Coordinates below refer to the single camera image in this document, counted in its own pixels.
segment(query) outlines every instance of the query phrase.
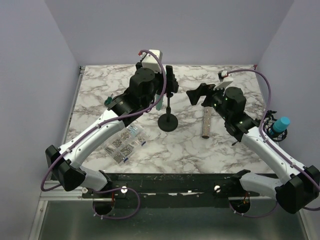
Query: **black metal base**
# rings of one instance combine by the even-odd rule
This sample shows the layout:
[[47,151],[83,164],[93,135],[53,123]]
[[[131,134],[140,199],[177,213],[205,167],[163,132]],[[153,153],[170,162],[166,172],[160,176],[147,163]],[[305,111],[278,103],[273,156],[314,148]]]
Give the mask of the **black metal base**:
[[172,132],[178,127],[178,118],[171,113],[165,113],[159,117],[158,126],[164,132]]
[[[126,186],[138,192],[141,208],[229,208],[229,198],[245,196],[246,191],[238,186],[237,180],[233,181],[237,174],[212,173],[212,174],[162,174],[162,173],[106,173],[112,184],[112,189]],[[263,176],[276,178],[275,174],[262,174]],[[220,186],[220,191],[215,191],[215,186]],[[251,197],[259,196],[255,192]],[[83,193],[84,199],[100,198],[111,199],[112,193],[97,194],[92,191]],[[137,196],[127,191],[114,193],[116,209],[135,209],[138,204]],[[97,205],[100,211],[110,210],[110,202],[104,202],[106,208]]]

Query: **round black stand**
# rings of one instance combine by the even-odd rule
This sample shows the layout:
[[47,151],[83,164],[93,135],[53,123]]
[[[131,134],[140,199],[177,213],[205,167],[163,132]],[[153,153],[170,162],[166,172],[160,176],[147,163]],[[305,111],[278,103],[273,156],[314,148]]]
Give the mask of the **round black stand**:
[[178,127],[178,118],[171,114],[170,95],[167,94],[167,107],[165,114],[161,115],[158,119],[158,126],[164,132],[172,132]]

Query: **bag of screws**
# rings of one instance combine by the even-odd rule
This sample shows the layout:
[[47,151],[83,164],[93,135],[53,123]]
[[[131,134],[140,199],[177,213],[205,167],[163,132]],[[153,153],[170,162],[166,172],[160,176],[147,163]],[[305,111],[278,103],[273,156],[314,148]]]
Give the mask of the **bag of screws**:
[[142,127],[131,124],[127,128],[115,133],[103,144],[103,149],[118,164],[126,163],[139,148],[147,142],[147,135]]

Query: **teal object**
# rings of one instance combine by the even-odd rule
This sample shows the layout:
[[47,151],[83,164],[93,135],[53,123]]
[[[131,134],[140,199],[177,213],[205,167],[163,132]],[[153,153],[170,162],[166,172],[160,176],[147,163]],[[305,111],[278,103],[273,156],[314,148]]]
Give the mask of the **teal object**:
[[290,125],[290,119],[286,116],[281,117],[273,124],[273,130],[276,133],[282,133]]
[[[155,100],[157,101],[159,99],[160,95],[155,95]],[[164,102],[164,97],[161,98],[161,100],[158,102],[158,104],[155,106],[155,109],[158,111],[162,108],[162,103]]]
[[104,105],[107,107],[112,102],[112,97],[108,96],[108,98],[104,101]]

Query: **black disc base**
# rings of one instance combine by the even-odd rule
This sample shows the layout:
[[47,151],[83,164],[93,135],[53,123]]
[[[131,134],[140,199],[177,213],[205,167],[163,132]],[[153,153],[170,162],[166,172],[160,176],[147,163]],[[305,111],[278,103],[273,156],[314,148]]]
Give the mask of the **black disc base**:
[[171,113],[165,113],[159,117],[158,126],[164,132],[172,132],[178,127],[178,118]]

